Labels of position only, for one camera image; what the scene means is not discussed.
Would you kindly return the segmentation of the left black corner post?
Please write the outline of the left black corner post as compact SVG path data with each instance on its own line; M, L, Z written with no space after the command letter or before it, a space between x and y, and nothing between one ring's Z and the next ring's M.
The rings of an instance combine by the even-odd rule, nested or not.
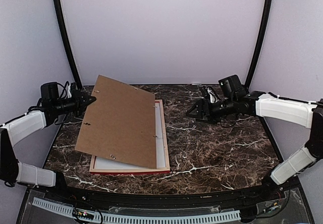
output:
M53 0L53 4L54 4L57 22L58 22L58 26L59 26L59 30L60 30L60 34L61 34L61 39L63 42L63 46L65 49L65 53L67 56L68 64L69 64L74 82L76 83L76 86L78 89L82 89L83 85L82 85L82 82L80 79L80 75L79 75L79 72L78 72L78 69L77 69L77 66L75 63L75 59L73 56L72 48L70 45L70 41L69 41L67 29L66 29L66 24L65 24L65 19L64 19L64 15L63 15L63 7L62 7L61 0Z

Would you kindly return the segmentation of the red wooden picture frame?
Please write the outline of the red wooden picture frame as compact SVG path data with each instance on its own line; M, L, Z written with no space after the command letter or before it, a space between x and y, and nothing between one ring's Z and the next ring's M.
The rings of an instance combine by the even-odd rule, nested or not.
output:
M150 169L136 165L108 160L92 156L89 172L100 175L152 175L170 172L170 161L166 135L163 101L155 101L155 139L156 139L156 168Z

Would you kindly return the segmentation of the right black corner post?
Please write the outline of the right black corner post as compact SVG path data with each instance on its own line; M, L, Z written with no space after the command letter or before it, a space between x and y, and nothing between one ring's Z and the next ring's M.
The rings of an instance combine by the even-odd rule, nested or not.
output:
M268 19L270 16L271 6L272 6L272 0L264 0L258 36L257 36L253 56L251 59L250 67L248 70L248 74L247 74L245 84L244 84L247 88L250 88L255 71L256 71L256 67L258 64L258 60L259 60L262 45L263 45L263 41L265 38L265 33L266 33L266 29L267 29Z

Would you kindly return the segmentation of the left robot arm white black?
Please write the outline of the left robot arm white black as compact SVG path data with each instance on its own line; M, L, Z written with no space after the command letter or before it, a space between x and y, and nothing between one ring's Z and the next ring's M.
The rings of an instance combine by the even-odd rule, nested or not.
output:
M1 124L1 180L9 188L16 184L51 188L51 193L60 201L71 198L63 173L46 170L19 161L14 146L52 124L58 124L62 115L82 115L96 97L77 89L75 83L49 82L41 85L41 97L27 112Z

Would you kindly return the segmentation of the red forest photo print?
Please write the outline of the red forest photo print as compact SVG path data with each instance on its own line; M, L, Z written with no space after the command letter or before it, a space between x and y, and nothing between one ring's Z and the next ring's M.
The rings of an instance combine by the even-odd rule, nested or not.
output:
M163 101L116 97L95 102L85 114L81 132L96 143L89 171L94 174L169 172Z

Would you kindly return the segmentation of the brown cardboard backing board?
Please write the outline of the brown cardboard backing board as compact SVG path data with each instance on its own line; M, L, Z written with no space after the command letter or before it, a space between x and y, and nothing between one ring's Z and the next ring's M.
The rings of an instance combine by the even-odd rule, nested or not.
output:
M156 168L155 95L99 75L92 96L96 101L86 109L75 149Z

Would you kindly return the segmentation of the black corner post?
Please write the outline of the black corner post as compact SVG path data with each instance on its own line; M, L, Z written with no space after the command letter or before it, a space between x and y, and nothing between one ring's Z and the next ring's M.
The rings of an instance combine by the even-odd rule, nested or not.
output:
M58 22L58 26L59 26L59 30L60 30L60 34L61 34L61 39L63 42L63 46L65 49L65 53L67 56L68 64L69 64L74 82L76 83L76 86L78 89L82 89L83 85L82 85L82 82L80 79L80 75L79 75L79 72L78 72L78 69L77 69L77 66L75 63L75 59L73 56L72 48L70 45L70 41L69 41L67 29L66 29L66 24L65 24L65 19L64 19L64 15L63 15L63 7L62 7L61 0L53 0L53 4L54 4L57 22Z
M264 0L258 36L257 36L253 56L251 59L250 67L248 70L248 74L247 74L245 84L244 84L247 88L250 88L255 71L256 71L256 67L258 64L258 60L259 60L262 45L263 45L263 41L265 38L265 33L266 33L266 29L267 29L268 19L270 16L271 6L272 6L272 0Z

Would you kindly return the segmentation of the black front rail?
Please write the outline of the black front rail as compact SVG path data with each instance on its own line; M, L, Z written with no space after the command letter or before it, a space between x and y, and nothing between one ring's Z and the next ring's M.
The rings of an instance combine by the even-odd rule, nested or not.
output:
M217 177L200 174L166 175L65 175L66 188L28 188L21 207L32 200L34 194L42 197L77 204L95 206L100 210L111 206L129 208L194 208L220 206L225 208L251 208L266 201L285 197L290 188L300 185L298 177L284 184L269 188L255 183L248 177L232 175L220 181Z

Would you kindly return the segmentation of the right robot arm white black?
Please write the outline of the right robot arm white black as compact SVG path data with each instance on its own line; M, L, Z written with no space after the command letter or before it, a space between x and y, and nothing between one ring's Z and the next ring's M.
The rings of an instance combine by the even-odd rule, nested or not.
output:
M290 126L281 133L307 133L303 144L293 147L293 153L270 170L258 188L258 197L268 201L277 192L277 186L303 173L322 159L322 101L304 101L252 91L243 85L237 75L219 80L223 97L211 86L201 86L202 97L187 111L186 116L207 124L221 124L230 115L246 115L270 120L279 126Z

